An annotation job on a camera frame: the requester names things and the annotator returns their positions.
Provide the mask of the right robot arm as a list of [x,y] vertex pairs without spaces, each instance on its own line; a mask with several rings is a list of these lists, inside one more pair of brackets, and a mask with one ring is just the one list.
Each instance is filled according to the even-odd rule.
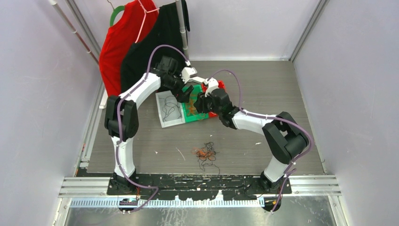
[[260,185],[266,193],[275,192],[294,162],[314,146],[310,134],[287,112],[263,115],[234,106],[224,89],[200,92],[194,107],[199,113],[213,112],[222,124],[232,129],[244,129],[265,136],[272,153],[268,166],[260,175]]

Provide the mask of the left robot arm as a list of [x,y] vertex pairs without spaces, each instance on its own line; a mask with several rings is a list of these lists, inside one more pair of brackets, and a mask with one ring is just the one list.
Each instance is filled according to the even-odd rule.
[[125,194],[132,194],[137,187],[142,187],[135,180],[133,161],[133,141],[139,128],[141,104],[159,89],[170,91],[179,103],[188,103],[193,86],[184,87],[195,73],[188,59],[184,60],[184,67],[178,69],[175,59],[164,56],[155,67],[147,66],[138,82],[127,91],[108,97],[104,126],[114,146],[116,166],[110,180],[113,187],[119,187]]

